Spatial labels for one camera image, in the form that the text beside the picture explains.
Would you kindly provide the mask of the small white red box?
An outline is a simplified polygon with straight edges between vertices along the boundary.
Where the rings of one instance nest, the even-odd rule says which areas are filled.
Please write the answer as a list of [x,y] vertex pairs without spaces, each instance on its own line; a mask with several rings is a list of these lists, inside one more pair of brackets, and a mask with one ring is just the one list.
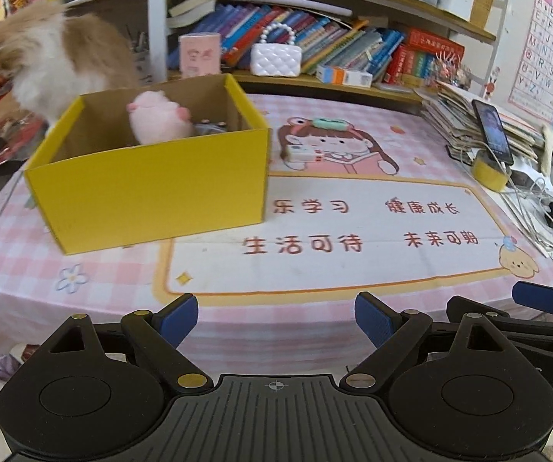
[[322,153],[306,146],[292,145],[285,149],[285,161],[288,163],[309,163],[322,159]]

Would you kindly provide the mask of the grey toy camera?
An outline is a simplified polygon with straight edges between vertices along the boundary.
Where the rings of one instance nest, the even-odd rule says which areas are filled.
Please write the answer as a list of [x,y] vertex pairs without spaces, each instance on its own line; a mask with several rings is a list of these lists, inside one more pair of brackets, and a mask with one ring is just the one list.
[[194,124],[195,134],[198,136],[219,135],[228,131],[228,124],[224,121],[213,122],[203,119]]

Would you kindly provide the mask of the pink pig plush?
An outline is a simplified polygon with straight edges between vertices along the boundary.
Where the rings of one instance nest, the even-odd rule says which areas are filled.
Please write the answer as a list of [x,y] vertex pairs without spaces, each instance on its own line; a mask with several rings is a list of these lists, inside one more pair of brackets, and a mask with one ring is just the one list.
[[126,105],[131,131],[141,145],[166,143],[194,134],[191,112],[163,91],[146,91]]

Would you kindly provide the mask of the mint green case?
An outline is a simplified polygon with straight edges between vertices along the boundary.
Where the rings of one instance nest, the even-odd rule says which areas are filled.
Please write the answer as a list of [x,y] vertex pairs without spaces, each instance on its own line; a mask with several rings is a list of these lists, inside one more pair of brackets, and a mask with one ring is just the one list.
[[312,124],[325,131],[348,131],[351,128],[351,124],[342,119],[314,118]]

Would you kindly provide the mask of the pink cartoon table mat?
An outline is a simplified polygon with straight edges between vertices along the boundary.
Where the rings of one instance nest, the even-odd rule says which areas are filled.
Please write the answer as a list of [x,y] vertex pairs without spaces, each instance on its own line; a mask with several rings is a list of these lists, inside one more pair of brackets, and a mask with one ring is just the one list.
[[513,310],[523,276],[553,285],[553,260],[519,231],[425,120],[372,107],[259,96],[273,125],[333,114],[369,132],[395,158],[294,171],[274,161],[263,222],[248,228],[67,256],[24,179],[0,194],[0,355],[39,344],[74,313],[114,321],[199,300],[184,353],[216,372],[352,364],[369,342],[353,301],[369,291],[394,309],[444,316],[456,294]]

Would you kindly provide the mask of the yellow tape roll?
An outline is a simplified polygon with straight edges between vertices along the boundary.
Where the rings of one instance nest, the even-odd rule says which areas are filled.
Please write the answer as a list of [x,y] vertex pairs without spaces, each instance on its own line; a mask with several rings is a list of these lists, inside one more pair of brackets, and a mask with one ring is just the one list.
[[510,169],[498,163],[487,150],[483,149],[477,151],[471,172],[478,184],[498,193],[506,188],[510,178]]

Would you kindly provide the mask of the yellow cardboard box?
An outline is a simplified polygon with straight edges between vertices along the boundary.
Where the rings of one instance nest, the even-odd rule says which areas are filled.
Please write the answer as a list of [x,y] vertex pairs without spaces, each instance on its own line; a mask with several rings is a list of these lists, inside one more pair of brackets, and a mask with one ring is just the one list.
[[258,224],[270,128],[231,74],[149,85],[224,132],[154,145],[133,137],[138,89],[80,96],[25,169],[27,186],[66,254]]

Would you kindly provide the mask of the stack of books papers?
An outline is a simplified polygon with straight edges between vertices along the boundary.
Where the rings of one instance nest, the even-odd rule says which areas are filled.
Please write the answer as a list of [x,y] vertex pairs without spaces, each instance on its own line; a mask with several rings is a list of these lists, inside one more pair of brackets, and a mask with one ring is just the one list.
[[514,156],[530,162],[538,161],[545,144],[541,128],[444,82],[434,89],[417,88],[414,92],[422,99],[422,116],[456,151],[481,148],[484,143],[489,143],[481,122],[497,121]]

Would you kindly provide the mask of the orange white medicine box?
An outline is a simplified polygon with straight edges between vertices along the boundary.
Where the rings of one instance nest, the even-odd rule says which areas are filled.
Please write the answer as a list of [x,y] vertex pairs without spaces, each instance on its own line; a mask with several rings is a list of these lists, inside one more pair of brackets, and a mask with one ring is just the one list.
[[334,66],[318,66],[315,76],[323,84],[355,88],[370,88],[374,81],[370,73]]

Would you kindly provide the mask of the pink cylindrical pen holder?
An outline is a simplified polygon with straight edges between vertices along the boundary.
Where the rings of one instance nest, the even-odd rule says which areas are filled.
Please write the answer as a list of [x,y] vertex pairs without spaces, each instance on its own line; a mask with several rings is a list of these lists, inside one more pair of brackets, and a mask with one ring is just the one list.
[[221,73],[221,36],[217,32],[188,33],[178,39],[183,78]]

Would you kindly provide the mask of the white quilted pearl handbag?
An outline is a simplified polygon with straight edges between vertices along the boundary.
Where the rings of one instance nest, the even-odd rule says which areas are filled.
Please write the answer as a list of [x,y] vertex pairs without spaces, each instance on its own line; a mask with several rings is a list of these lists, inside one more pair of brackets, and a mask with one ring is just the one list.
[[[284,44],[269,42],[272,31],[283,30]],[[302,67],[303,51],[295,44],[295,32],[287,24],[273,22],[265,26],[260,40],[253,44],[250,53],[250,73],[259,77],[297,77]]]

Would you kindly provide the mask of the red dictionary box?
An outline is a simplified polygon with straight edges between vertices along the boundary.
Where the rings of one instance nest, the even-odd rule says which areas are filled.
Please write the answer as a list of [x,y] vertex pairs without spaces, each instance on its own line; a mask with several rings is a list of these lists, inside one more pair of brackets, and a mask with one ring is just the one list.
[[457,60],[462,60],[464,56],[464,47],[448,38],[440,37],[434,33],[423,31],[417,28],[410,28],[406,33],[404,41],[406,46],[409,46],[417,51],[428,52],[432,54],[453,54]]

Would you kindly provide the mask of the row of leaning books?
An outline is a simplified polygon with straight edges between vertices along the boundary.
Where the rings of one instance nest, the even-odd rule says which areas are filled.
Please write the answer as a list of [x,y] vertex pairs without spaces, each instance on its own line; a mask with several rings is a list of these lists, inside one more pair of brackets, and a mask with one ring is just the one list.
[[[184,35],[219,33],[221,69],[250,71],[251,47],[260,40],[264,27],[273,22],[287,24],[294,30],[295,44],[303,51],[302,75],[315,75],[318,66],[334,66],[370,73],[375,82],[383,77],[405,40],[402,31],[373,27],[362,20],[347,24],[301,8],[217,2]],[[284,44],[285,31],[272,31],[268,41]],[[178,44],[167,57],[167,67],[179,71]]]

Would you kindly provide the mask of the wooden bookshelf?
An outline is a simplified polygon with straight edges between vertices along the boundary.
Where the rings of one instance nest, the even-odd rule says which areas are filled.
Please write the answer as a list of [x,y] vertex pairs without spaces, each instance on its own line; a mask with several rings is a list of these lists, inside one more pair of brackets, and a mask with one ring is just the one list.
[[473,63],[466,35],[495,35],[421,0],[148,0],[150,60],[156,77],[183,77],[197,49],[181,41],[215,35],[211,56],[258,93],[388,98],[380,83],[403,47]]

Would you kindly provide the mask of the orange white fluffy cat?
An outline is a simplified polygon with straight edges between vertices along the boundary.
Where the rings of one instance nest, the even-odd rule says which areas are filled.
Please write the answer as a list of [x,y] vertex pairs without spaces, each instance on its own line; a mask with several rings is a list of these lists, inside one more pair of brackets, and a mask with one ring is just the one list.
[[128,42],[93,13],[69,16],[63,4],[39,0],[19,10],[2,35],[28,40],[11,93],[50,126],[81,95],[140,85]]

